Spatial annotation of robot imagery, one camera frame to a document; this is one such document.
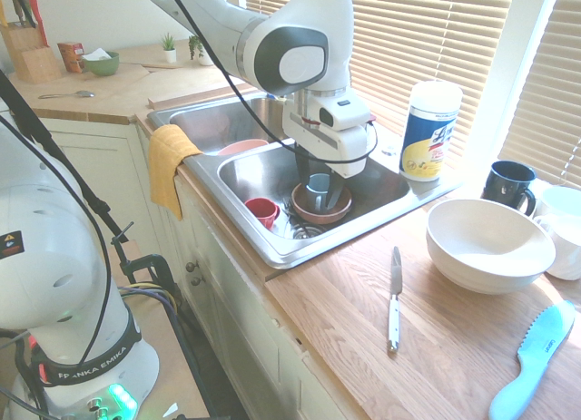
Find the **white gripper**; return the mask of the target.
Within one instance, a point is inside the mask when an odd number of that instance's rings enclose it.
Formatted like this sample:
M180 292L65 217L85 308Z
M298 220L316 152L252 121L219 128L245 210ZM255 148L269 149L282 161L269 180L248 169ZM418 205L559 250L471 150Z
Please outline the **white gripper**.
M283 105L282 129L298 145L294 146L300 178L300 207L311 211L307 185L310 181L310 155L331 168L325 201L326 210L337 204L344 187L344 178L361 173L366 164L368 134L362 125L335 131L325 123L306 123L294 110L294 102Z

